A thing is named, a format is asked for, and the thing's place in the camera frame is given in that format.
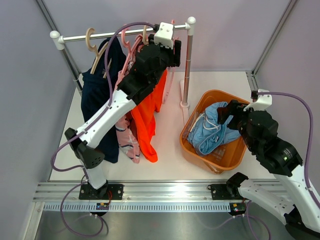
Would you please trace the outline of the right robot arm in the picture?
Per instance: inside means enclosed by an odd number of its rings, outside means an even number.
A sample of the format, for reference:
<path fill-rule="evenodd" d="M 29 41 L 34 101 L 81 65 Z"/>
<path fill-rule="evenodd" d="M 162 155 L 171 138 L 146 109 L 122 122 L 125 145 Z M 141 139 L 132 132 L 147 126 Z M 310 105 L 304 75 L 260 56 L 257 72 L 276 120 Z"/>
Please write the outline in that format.
<path fill-rule="evenodd" d="M 237 172 L 226 182 L 233 199 L 251 200 L 285 226 L 296 240 L 320 238 L 320 208 L 309 193 L 305 165 L 295 147 L 278 137 L 278 123 L 265 110 L 253 110 L 237 100 L 217 109 L 218 123 L 240 133 L 256 160 L 285 188 L 290 201 L 259 187 Z"/>

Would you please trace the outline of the light blue shorts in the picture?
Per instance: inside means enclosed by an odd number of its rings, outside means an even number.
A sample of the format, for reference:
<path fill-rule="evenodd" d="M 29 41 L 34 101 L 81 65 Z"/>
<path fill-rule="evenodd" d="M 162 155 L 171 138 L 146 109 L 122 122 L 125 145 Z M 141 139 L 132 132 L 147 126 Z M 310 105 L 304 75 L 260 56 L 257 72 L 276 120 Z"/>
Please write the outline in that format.
<path fill-rule="evenodd" d="M 227 102 L 216 102 L 205 108 L 204 112 L 199 114 L 195 123 L 192 125 L 187 141 L 194 147 L 195 152 L 203 157 L 211 154 L 217 147 L 231 143 L 238 138 L 240 134 L 237 130 L 227 127 L 227 123 L 218 123 L 217 108 L 226 107 Z"/>

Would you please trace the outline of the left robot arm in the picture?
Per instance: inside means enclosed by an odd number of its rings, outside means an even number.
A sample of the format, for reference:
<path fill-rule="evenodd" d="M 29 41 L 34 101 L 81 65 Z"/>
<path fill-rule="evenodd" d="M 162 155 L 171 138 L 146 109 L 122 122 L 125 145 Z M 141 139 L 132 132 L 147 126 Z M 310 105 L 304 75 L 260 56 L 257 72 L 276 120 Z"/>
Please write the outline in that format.
<path fill-rule="evenodd" d="M 82 163 L 90 194 L 96 199 L 103 199 L 108 192 L 101 168 L 105 155 L 97 149 L 99 143 L 122 117 L 155 92 L 167 68 L 180 65 L 181 46 L 178 39 L 151 34 L 148 44 L 133 50 L 133 66 L 117 84 L 112 97 L 81 127 L 66 130 L 68 144 Z"/>

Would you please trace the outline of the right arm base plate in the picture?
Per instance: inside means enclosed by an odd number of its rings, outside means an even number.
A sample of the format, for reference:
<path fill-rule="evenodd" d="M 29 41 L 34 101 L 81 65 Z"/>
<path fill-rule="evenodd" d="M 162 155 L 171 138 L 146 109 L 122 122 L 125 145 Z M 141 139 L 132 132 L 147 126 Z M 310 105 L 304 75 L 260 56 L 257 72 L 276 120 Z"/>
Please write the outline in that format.
<path fill-rule="evenodd" d="M 211 193 L 212 200 L 241 200 L 242 197 L 238 194 L 231 194 L 225 183 L 223 184 L 209 184 L 207 189 Z"/>

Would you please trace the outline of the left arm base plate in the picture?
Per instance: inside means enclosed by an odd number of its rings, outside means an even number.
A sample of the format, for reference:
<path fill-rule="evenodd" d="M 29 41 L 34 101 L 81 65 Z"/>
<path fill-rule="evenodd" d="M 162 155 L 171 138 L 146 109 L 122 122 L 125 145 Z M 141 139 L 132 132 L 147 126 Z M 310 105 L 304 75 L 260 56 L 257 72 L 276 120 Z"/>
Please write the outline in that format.
<path fill-rule="evenodd" d="M 124 192 L 123 184 L 108 184 L 100 189 L 94 189 L 89 183 L 80 187 L 80 200 L 122 200 Z"/>

